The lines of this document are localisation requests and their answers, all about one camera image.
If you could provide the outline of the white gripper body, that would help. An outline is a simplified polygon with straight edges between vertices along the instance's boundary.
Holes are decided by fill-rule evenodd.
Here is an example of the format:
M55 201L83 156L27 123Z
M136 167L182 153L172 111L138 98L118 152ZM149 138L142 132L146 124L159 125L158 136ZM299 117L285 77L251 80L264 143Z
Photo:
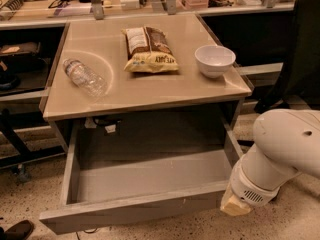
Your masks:
M245 175L242 168L243 159L236 162L230 175L230 185L232 192L243 202L251 206L264 206L270 202L279 192L275 190L265 190L254 183Z

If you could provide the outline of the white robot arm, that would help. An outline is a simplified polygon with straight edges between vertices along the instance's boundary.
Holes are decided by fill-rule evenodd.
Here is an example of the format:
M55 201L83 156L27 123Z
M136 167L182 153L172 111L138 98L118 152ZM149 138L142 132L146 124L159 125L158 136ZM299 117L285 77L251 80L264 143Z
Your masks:
M305 173L320 178L320 111L275 109L253 124L254 144L233 166L220 210L245 215Z

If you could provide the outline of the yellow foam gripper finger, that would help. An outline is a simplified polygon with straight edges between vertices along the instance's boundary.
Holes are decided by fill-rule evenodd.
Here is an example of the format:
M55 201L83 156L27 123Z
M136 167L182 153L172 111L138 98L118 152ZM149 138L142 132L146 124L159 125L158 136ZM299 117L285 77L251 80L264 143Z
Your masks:
M228 184L221 200L220 210L230 216L241 216L249 214L252 208L247 203L241 201L233 193L231 185Z

